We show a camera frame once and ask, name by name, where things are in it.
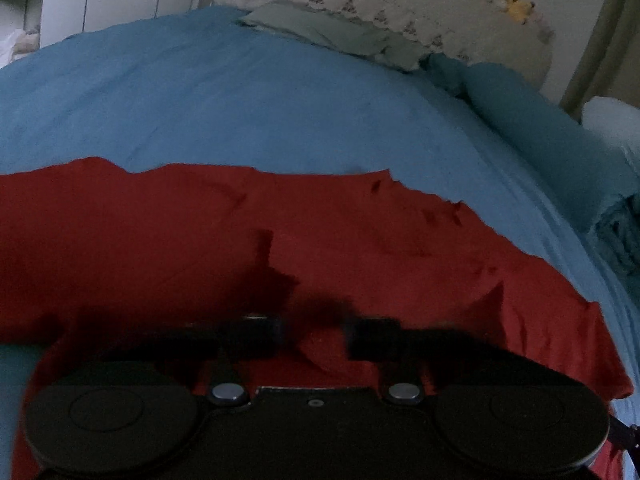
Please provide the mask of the red cloth garment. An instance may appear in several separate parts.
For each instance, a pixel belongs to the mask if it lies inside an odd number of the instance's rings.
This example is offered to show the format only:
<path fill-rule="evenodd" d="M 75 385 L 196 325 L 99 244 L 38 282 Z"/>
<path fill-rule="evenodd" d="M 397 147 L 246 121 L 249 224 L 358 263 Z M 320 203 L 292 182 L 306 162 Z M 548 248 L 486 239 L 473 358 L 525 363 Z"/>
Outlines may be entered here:
<path fill-rule="evenodd" d="M 250 382 L 370 386 L 339 313 L 460 327 L 565 373 L 605 402 L 638 380 L 600 302 L 462 203 L 386 171 L 268 174 L 183 165 L 123 170 L 90 157 L 1 180 L 1 340 L 39 346 L 35 399 L 89 321 L 193 328 L 226 314 L 291 322 L 296 358 Z"/>

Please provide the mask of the blue bed sheet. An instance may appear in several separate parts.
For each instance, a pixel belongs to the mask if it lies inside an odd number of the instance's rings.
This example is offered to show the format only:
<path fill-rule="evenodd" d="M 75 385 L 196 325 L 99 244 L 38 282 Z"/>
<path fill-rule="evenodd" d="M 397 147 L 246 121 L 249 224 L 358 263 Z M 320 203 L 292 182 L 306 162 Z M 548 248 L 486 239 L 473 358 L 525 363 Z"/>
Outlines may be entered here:
<path fill-rule="evenodd" d="M 388 170 L 468 204 L 600 304 L 631 379 L 639 313 L 541 176 L 465 102 L 423 74 L 258 32 L 210 8 L 81 34 L 1 72 L 1 170 L 98 156 L 276 174 Z"/>

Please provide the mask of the teal rolled blanket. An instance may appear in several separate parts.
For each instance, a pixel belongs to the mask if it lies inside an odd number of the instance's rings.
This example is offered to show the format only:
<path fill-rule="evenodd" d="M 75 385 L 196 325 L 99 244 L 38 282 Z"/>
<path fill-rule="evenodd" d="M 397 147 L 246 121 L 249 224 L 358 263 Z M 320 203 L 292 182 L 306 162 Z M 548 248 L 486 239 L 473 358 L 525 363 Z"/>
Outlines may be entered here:
<path fill-rule="evenodd" d="M 513 70 L 442 54 L 421 63 L 436 86 L 465 100 L 513 146 L 623 278 L 639 277 L 639 162 L 609 148 Z"/>

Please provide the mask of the white pillow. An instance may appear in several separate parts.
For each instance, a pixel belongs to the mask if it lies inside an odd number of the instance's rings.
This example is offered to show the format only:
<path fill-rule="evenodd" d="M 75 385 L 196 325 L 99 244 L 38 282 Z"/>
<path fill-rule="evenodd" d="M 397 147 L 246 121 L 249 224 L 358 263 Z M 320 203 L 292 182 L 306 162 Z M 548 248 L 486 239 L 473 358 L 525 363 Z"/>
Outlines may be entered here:
<path fill-rule="evenodd" d="M 639 161 L 639 116 L 638 107 L 604 96 L 595 96 L 582 107 L 582 125 L 632 162 Z"/>

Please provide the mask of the pale green pillow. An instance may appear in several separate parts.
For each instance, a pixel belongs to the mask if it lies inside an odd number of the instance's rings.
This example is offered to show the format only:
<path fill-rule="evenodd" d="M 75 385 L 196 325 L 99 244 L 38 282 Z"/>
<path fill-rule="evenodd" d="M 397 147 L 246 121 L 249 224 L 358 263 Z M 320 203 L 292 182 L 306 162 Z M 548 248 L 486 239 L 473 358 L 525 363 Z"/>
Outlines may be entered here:
<path fill-rule="evenodd" d="M 427 47 L 398 32 L 289 2 L 267 3 L 246 14 L 240 22 L 406 73 L 418 70 L 420 63 L 431 54 Z"/>

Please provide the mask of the olive curtain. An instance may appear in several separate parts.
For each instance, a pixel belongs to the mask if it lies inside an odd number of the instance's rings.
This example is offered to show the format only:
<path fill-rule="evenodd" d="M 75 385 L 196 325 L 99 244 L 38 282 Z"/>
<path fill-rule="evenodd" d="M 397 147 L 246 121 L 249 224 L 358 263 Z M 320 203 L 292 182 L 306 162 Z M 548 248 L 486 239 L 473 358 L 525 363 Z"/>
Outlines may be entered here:
<path fill-rule="evenodd" d="M 595 96 L 639 105 L 639 0 L 604 0 L 561 100 L 573 118 Z"/>

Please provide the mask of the yellow plush toy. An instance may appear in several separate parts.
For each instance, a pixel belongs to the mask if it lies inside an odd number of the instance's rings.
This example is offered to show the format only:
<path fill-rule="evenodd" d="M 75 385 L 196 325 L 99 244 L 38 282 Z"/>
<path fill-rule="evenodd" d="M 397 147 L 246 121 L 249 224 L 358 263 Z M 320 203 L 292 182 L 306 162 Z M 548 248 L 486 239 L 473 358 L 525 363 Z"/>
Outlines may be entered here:
<path fill-rule="evenodd" d="M 524 25 L 535 10 L 536 4 L 530 0 L 503 0 L 502 12 L 515 23 Z"/>

